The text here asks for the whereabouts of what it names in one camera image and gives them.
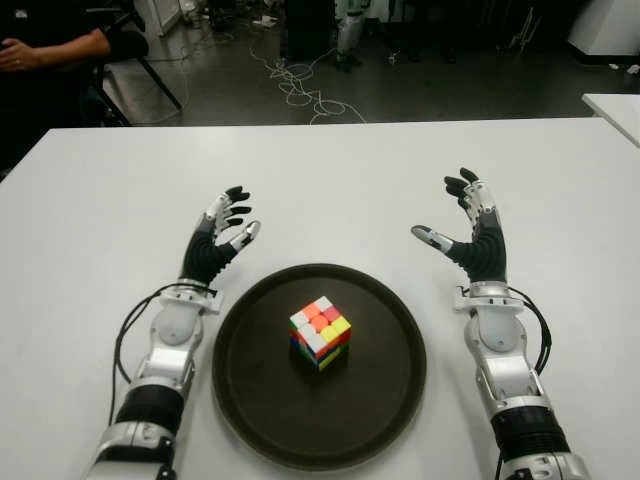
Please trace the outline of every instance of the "round tray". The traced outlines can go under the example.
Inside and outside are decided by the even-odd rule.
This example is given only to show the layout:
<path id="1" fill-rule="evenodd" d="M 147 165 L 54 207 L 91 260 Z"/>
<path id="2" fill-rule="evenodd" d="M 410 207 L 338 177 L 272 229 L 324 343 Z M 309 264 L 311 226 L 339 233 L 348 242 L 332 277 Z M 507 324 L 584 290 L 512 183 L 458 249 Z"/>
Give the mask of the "round tray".
<path id="1" fill-rule="evenodd" d="M 289 347 L 289 317 L 327 296 L 351 343 L 322 372 Z M 400 299 L 350 268 L 274 273 L 232 308 L 216 339 L 213 386 L 229 424 L 262 455 L 302 470 L 361 463 L 386 448 L 420 404 L 424 343 Z"/>

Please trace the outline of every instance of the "person's hand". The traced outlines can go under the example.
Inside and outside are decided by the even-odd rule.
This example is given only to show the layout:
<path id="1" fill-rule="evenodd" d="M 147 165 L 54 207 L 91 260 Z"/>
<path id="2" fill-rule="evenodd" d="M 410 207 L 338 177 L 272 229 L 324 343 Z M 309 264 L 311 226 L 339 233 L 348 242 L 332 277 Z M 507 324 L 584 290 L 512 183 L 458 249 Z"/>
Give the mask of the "person's hand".
<path id="1" fill-rule="evenodd" d="M 0 50 L 0 71 L 28 72 L 41 66 L 38 49 L 16 38 L 7 38 Z"/>
<path id="2" fill-rule="evenodd" d="M 456 242 L 422 225 L 415 225 L 411 232 L 464 268 L 471 282 L 506 282 L 507 253 L 493 198 L 475 173 L 461 168 L 460 175 L 464 180 L 445 177 L 444 181 L 471 221 L 472 242 Z"/>

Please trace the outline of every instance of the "gray floor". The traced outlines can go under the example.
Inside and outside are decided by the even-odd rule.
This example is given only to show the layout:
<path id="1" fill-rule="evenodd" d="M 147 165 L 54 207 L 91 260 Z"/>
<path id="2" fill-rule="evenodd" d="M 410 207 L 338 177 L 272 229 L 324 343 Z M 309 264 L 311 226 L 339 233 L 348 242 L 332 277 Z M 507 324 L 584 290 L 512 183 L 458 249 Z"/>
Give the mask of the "gray floor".
<path id="1" fill-rule="evenodd" d="M 260 31 L 240 20 L 228 35 L 213 35 L 208 25 L 193 29 L 180 24 L 162 39 L 152 32 L 147 38 L 149 59 L 184 109 L 176 112 L 135 62 L 115 64 L 107 90 L 132 123 L 282 125 L 307 124 L 314 117 L 313 105 L 287 105 L 278 88 L 281 80 L 270 79 L 264 65 L 250 56 L 253 48 L 273 64 L 279 53 L 277 30 Z M 359 55 L 364 65 L 350 74 L 319 62 L 304 88 L 352 105 L 367 122 L 590 116 L 580 100 L 585 92 L 640 93 L 640 76 L 585 66 L 565 52 L 466 50 L 450 65 L 435 51 L 426 51 L 420 63 L 401 59 L 392 66 L 382 41 L 368 36 Z M 314 123 L 358 121 L 347 108 L 343 115 Z"/>

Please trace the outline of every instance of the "person's arm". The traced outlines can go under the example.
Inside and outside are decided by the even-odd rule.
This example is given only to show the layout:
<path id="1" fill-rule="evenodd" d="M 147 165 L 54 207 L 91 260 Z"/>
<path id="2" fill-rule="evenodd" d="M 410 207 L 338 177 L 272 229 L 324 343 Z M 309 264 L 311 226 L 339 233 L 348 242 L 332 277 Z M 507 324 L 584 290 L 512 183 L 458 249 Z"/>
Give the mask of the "person's arm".
<path id="1" fill-rule="evenodd" d="M 92 57 L 109 55 L 111 47 L 101 30 L 82 35 L 61 45 L 33 48 L 16 38 L 7 38 L 0 50 L 0 71 L 24 72 L 53 67 Z"/>

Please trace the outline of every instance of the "robotic arm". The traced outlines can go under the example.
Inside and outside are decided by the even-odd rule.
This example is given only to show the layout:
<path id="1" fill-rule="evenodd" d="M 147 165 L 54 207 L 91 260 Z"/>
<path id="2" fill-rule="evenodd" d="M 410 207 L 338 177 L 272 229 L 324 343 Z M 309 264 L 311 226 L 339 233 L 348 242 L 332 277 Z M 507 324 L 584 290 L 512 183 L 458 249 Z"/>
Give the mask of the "robotic arm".
<path id="1" fill-rule="evenodd" d="M 468 274 L 456 309 L 469 313 L 465 341 L 476 361 L 476 382 L 504 461 L 507 480 L 589 480 L 580 457 L 571 453 L 540 378 L 526 357 L 526 331 L 516 315 L 523 302 L 509 294 L 506 249 L 500 218 L 485 182 L 462 168 L 463 179 L 446 177 L 473 228 L 461 243 L 416 225 L 412 233 L 440 250 Z"/>
<path id="2" fill-rule="evenodd" d="M 176 434 L 195 374 L 194 354 L 202 341 L 202 317 L 219 311 L 220 293 L 209 290 L 215 276 L 258 235 L 252 222 L 230 241 L 216 245 L 227 228 L 240 225 L 234 207 L 249 198 L 242 187 L 220 195 L 196 227 L 177 284 L 162 294 L 164 308 L 151 326 L 151 349 L 142 360 L 115 422 L 102 435 L 87 480 L 173 480 Z"/>

